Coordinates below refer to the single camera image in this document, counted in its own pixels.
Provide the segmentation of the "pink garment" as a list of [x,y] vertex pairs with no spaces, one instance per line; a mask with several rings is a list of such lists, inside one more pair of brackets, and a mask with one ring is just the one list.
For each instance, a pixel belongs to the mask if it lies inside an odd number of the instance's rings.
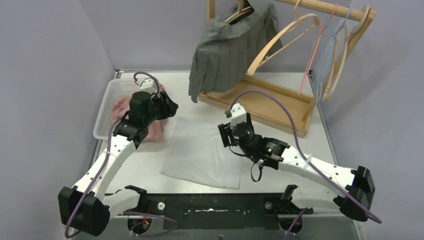
[[158,98],[160,93],[166,93],[163,85],[154,80],[157,86],[156,93],[149,94],[145,91],[136,91],[129,99],[129,109],[119,116],[109,130],[115,137],[127,137],[140,145],[143,141],[158,141],[164,137],[166,119],[157,120],[159,115]]

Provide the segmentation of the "white garment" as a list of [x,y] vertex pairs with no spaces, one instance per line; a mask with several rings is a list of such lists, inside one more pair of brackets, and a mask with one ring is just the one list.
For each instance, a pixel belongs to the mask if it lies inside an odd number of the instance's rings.
[[218,127],[179,117],[161,174],[204,186],[240,188],[243,159],[224,148]]

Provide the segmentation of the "grey pleated skirt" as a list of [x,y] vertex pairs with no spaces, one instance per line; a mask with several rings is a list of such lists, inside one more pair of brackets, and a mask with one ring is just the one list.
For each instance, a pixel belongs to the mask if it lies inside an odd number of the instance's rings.
[[188,95],[197,103],[201,92],[225,93],[244,79],[260,51],[276,36],[279,16],[267,0],[246,0],[253,8],[247,16],[227,23],[238,4],[209,21],[193,55]]

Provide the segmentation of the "pink wire hanger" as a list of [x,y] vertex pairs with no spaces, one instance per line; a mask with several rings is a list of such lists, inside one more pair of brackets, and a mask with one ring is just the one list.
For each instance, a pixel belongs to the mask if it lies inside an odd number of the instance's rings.
[[318,49],[318,45],[321,42],[321,38],[322,38],[322,36],[324,34],[324,31],[328,27],[329,22],[331,21],[331,19],[335,15],[337,8],[338,8],[338,4],[336,3],[335,4],[335,7],[333,8],[333,11],[332,11],[330,17],[328,17],[326,20],[322,20],[319,23],[319,31],[317,32],[317,36],[316,36],[316,38],[315,38],[315,40],[313,42],[313,45],[312,45],[310,56],[309,56],[308,62],[306,64],[305,71],[304,71],[303,76],[302,76],[302,81],[301,81],[301,84],[300,84],[300,88],[299,88],[299,90],[297,92],[297,95],[298,96],[300,96],[303,93],[303,90],[304,90],[304,87],[305,87],[305,84],[306,84],[306,80],[308,78],[308,73],[309,73],[309,71],[311,69],[312,63],[314,62],[314,58],[315,58],[315,55],[316,55],[316,52],[317,52],[317,49]]

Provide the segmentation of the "blue wire hanger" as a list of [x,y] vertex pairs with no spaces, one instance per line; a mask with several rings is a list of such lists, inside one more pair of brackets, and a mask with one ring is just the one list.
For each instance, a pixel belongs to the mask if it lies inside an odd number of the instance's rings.
[[[332,17],[334,16],[334,14],[332,14],[330,17],[327,17],[325,19],[325,22],[324,22],[325,24],[323,25],[321,33],[322,33],[322,35],[324,35],[324,33],[326,32],[326,29],[329,29],[330,36],[331,36],[331,38],[330,38],[331,39],[331,46],[330,46],[328,58],[327,58],[327,61],[326,61],[326,64],[325,64],[325,68],[324,68],[324,71],[323,71],[324,74],[326,74],[328,72],[328,68],[329,68],[329,64],[330,64],[330,60],[331,60],[331,55],[333,53],[333,49],[334,49],[335,42],[336,42],[336,34],[338,34],[339,31],[342,29],[343,24],[346,23],[347,19],[349,18],[350,14],[352,12],[352,7],[350,5],[348,6],[348,9],[349,10],[348,10],[347,16],[343,20],[342,24],[337,28],[337,30],[333,30],[332,27],[329,26],[329,23],[330,23]],[[320,56],[319,56],[318,65],[317,65],[317,78],[316,78],[316,101],[315,101],[315,103],[317,105],[321,101],[321,99],[322,99],[321,95],[323,93],[324,76],[321,75],[321,65],[323,63],[322,58],[324,57],[324,50],[325,50],[324,43],[321,42],[320,52],[319,52]]]

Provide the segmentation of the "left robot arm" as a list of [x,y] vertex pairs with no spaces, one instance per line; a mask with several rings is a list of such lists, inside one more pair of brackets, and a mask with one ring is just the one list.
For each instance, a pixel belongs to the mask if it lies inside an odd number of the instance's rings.
[[110,219],[128,210],[140,214],[148,207],[146,190],[128,185],[112,195],[106,191],[127,158],[148,135],[154,121],[176,115],[178,105],[165,91],[135,92],[129,110],[109,129],[107,146],[86,174],[72,187],[58,194],[64,236],[73,238],[80,232],[99,236]]

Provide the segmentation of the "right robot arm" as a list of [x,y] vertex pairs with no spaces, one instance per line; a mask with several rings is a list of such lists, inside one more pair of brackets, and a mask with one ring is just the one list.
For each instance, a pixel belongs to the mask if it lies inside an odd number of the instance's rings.
[[308,156],[286,142],[255,134],[251,124],[242,122],[231,128],[229,123],[218,125],[224,147],[239,147],[242,156],[262,170],[269,167],[299,175],[319,185],[318,188],[288,185],[281,197],[282,209],[299,213],[306,209],[338,210],[346,217],[365,222],[371,220],[371,205],[375,185],[371,172],[359,166],[357,169],[337,166]]

